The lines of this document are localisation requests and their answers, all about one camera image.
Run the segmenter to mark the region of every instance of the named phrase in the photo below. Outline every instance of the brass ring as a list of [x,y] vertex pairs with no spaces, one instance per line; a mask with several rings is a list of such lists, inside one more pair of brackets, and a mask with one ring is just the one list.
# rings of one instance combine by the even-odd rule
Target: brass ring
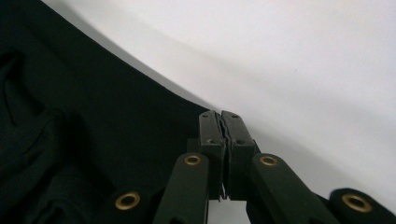
[[[132,198],[133,201],[131,203],[124,203],[122,200],[126,198]],[[131,208],[136,207],[140,202],[140,196],[136,192],[128,192],[126,194],[122,194],[117,200],[116,200],[116,207],[120,210],[129,210]]]
[[184,159],[184,162],[186,162],[188,165],[198,165],[201,163],[202,159],[198,156],[189,156]]
[[271,156],[263,156],[260,158],[260,162],[264,165],[274,166],[277,165],[277,159]]
[[[373,207],[361,196],[355,195],[355,194],[344,194],[342,196],[343,202],[350,208],[359,211],[359,212],[363,212],[363,213],[367,213],[370,212],[371,210],[373,210]],[[351,200],[357,200],[359,201],[360,204],[356,204],[353,203]]]

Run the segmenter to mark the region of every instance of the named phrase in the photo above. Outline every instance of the white backdrop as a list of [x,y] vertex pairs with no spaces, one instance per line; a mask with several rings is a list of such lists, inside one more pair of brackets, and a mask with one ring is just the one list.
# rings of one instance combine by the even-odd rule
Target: white backdrop
[[[314,192],[396,212],[395,1],[45,0],[184,98],[244,119]],[[209,223],[248,223],[212,202]]]

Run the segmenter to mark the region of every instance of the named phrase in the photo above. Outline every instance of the white surface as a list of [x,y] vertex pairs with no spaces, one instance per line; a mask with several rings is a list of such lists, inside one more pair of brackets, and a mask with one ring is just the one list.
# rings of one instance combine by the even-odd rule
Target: white surface
[[[314,192],[396,212],[395,1],[45,0],[169,90],[244,119]],[[209,223],[248,223],[211,203]]]

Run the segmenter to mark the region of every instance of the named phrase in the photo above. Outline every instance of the black cloth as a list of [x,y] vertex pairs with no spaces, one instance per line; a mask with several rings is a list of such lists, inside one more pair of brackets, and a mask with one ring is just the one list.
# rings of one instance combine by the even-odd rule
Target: black cloth
[[163,188],[205,111],[42,2],[0,1],[0,223],[89,223],[117,189]]

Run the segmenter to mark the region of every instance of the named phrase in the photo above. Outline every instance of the folded black fabric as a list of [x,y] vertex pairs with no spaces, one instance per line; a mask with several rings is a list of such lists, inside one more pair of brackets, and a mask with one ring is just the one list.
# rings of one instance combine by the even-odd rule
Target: folded black fabric
[[204,111],[40,1],[1,1],[0,223],[89,223],[117,189],[154,193]]

